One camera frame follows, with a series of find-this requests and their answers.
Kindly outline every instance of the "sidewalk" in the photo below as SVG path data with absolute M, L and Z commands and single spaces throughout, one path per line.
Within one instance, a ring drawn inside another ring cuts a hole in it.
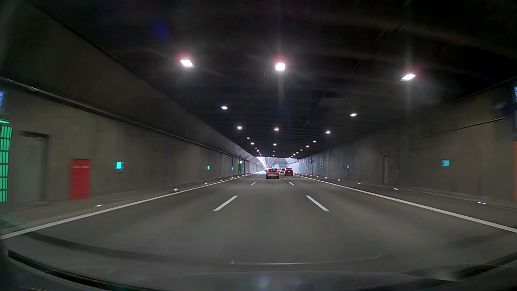
M 41 201 L 28 206 L 20 206 L 18 209 L 0 215 L 0 227 L 2 234 L 8 234 L 20 229 L 63 220 L 69 217 L 79 216 L 111 207 L 159 197 L 173 192 L 180 192 L 199 186 L 214 184 L 230 180 L 235 176 L 214 178 L 202 181 L 192 181 L 176 185 L 161 186 L 142 190 L 114 193 L 89 199 L 74 201 Z

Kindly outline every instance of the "red door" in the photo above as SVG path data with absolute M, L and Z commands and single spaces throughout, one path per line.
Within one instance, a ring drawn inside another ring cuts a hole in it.
M 90 160 L 73 159 L 70 175 L 70 200 L 90 197 Z

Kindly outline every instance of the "door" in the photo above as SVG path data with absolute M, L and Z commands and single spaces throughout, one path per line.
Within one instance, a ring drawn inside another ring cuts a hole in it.
M 388 184 L 388 156 L 383 156 L 383 183 Z
M 70 175 L 70 200 L 90 197 L 90 160 L 73 159 Z
M 21 168 L 17 178 L 17 202 L 43 200 L 43 167 L 47 139 L 21 136 Z

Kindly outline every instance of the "windshield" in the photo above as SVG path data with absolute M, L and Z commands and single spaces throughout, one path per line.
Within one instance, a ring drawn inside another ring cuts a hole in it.
M 12 286 L 515 287 L 515 2 L 0 7 Z

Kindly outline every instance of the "gray door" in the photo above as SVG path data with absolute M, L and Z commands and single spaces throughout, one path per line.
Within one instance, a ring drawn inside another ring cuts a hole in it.
M 22 164 L 17 179 L 17 202 L 43 200 L 43 163 L 47 139 L 21 136 L 20 140 Z
M 383 156 L 383 182 L 388 184 L 388 156 Z

